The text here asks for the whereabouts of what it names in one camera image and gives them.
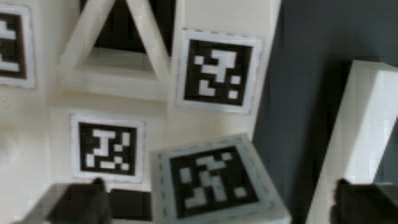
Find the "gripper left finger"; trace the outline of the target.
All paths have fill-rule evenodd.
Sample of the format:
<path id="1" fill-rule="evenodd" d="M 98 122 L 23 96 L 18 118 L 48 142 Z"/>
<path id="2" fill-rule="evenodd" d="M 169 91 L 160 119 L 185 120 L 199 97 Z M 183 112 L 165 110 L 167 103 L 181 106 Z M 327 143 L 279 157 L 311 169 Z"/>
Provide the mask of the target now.
<path id="1" fill-rule="evenodd" d="M 71 184 L 46 216 L 46 224 L 112 224 L 114 219 L 151 221 L 151 193 L 105 190 L 105 181 Z"/>

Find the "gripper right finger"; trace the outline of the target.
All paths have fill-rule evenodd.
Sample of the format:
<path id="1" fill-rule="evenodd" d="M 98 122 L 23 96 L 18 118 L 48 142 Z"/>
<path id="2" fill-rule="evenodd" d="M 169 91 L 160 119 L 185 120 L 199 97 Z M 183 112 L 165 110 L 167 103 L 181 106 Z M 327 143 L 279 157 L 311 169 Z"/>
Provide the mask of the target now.
<path id="1" fill-rule="evenodd" d="M 398 186 L 338 180 L 332 224 L 398 224 Z"/>

